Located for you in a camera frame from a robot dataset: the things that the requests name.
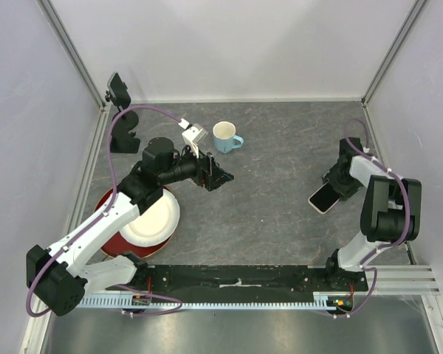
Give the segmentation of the black phone pink case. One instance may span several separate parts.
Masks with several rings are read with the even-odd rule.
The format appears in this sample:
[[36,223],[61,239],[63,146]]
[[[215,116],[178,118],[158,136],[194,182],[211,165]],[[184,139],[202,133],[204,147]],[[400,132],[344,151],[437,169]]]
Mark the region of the black phone pink case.
[[308,199],[309,205],[321,215],[326,214],[340,200],[340,194],[336,192],[330,183],[323,184]]

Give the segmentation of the black folding phone stand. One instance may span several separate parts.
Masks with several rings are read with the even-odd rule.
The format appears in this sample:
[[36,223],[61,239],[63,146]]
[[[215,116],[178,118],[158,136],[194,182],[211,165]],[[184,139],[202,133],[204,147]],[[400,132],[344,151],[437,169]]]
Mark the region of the black folding phone stand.
[[127,131],[125,128],[117,128],[116,130],[114,128],[111,133],[110,151],[121,154],[137,153],[140,147],[140,139],[135,137],[136,133],[133,130]]

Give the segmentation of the black phone clear case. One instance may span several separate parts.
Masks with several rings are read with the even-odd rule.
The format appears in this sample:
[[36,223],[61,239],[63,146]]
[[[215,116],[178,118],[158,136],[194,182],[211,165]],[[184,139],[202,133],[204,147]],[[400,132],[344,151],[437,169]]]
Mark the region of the black phone clear case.
[[106,99],[111,101],[119,111],[130,106],[131,97],[128,93],[128,87],[117,72],[114,72],[109,78],[107,88]]

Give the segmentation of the black round-base phone stand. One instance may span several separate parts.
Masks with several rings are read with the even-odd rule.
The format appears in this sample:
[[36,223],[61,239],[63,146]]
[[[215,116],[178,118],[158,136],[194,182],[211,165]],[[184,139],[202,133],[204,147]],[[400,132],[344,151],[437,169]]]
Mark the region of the black round-base phone stand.
[[132,131],[136,128],[138,123],[139,123],[139,117],[137,116],[137,113],[129,111],[119,119],[119,122],[116,124],[114,130],[116,130],[117,128],[118,129],[125,128],[127,131]]

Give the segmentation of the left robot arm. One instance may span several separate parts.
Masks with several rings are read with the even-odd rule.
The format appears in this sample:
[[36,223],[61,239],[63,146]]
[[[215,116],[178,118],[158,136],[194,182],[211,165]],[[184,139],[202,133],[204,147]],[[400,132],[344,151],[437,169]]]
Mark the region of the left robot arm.
[[108,262],[88,265],[89,258],[117,232],[149,210],[165,185],[186,179],[211,192],[234,179],[211,153],[182,151],[165,137],[153,138],[131,172],[114,183],[104,204],[73,232],[44,249],[33,246],[26,254],[27,313],[36,317],[31,299],[36,296],[47,309],[64,316],[87,294],[107,287],[127,285],[139,290],[147,282],[145,262],[127,251]]

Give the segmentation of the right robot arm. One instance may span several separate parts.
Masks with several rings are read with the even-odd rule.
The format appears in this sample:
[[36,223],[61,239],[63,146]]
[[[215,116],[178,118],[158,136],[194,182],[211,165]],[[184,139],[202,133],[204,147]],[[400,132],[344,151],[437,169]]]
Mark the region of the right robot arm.
[[360,231],[327,260],[325,285],[340,290],[381,251],[415,240],[419,234],[422,183],[393,173],[366,154],[358,138],[340,140],[339,157],[322,177],[322,186],[309,198],[319,213],[366,188],[360,213]]

